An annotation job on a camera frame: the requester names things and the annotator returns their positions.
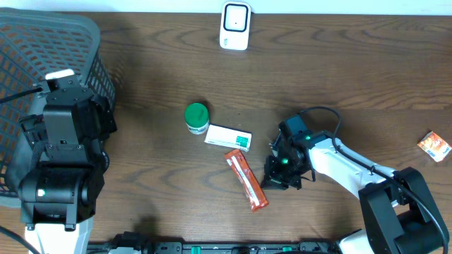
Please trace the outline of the red orange snack bar wrapper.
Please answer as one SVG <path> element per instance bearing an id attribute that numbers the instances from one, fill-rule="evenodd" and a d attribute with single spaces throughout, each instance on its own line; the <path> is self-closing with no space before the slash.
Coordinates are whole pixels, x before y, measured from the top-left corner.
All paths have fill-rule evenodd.
<path id="1" fill-rule="evenodd" d="M 249 200 L 251 211 L 256 212 L 268 206 L 269 201 L 242 151 L 238 149 L 232 150 L 225 154 L 225 159 L 242 184 L 245 195 Z"/>

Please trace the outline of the white green medicine box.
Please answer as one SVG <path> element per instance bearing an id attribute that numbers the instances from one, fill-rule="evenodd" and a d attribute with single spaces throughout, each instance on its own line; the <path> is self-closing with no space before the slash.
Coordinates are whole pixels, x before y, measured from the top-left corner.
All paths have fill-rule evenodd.
<path id="1" fill-rule="evenodd" d="M 251 133 L 210 125 L 204 142 L 248 152 L 251 147 L 251 139 Z"/>

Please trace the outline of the green lid jar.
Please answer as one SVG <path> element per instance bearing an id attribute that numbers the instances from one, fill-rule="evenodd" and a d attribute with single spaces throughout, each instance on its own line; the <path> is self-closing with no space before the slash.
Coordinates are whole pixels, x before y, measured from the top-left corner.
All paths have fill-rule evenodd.
<path id="1" fill-rule="evenodd" d="M 184 120 L 189 131 L 195 135 L 205 133 L 210 125 L 208 109 L 201 103 L 190 104 L 185 109 Z"/>

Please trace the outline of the orange small carton box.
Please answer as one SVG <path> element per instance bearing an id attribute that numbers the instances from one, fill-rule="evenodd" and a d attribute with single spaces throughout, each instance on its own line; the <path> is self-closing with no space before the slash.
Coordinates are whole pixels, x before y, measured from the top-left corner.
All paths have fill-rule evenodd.
<path id="1" fill-rule="evenodd" d="M 451 146 L 434 131 L 426 134 L 417 144 L 425 151 L 435 162 L 443 161 L 451 152 Z"/>

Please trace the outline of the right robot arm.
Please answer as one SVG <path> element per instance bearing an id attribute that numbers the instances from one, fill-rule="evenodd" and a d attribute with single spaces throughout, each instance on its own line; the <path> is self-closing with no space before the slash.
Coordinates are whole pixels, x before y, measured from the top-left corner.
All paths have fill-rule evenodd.
<path id="1" fill-rule="evenodd" d="M 377 164 L 328 131 L 309 130 L 299 114 L 279 125 L 264 166 L 263 189 L 302 187 L 323 174 L 355 196 L 364 228 L 335 242 L 337 253 L 448 252 L 448 229 L 421 173 Z"/>

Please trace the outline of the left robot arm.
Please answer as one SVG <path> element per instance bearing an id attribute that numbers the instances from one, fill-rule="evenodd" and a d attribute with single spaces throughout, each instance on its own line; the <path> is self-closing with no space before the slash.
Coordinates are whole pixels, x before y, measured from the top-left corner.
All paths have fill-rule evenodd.
<path id="1" fill-rule="evenodd" d="M 109 167 L 103 142 L 117 125 L 108 99 L 75 75 L 47 79 L 43 91 L 43 112 L 20 121 L 32 148 L 18 186 L 25 240 L 31 253 L 86 253 Z"/>

